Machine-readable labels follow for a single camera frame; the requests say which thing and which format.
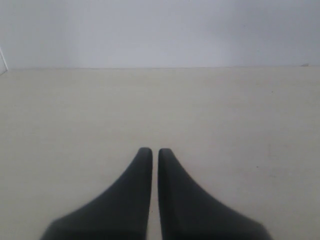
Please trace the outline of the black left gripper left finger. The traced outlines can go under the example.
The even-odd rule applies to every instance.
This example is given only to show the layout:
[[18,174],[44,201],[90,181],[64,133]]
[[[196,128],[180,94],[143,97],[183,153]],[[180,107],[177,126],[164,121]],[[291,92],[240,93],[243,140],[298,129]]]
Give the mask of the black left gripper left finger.
[[43,240],[145,240],[153,153],[141,147],[123,174],[101,195],[53,221]]

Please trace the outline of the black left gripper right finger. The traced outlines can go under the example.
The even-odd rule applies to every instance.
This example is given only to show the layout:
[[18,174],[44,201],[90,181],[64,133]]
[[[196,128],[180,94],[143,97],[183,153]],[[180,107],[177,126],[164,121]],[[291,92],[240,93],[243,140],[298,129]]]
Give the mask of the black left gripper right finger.
[[158,152],[158,207],[164,240],[270,240],[259,222],[224,205],[186,172],[170,148]]

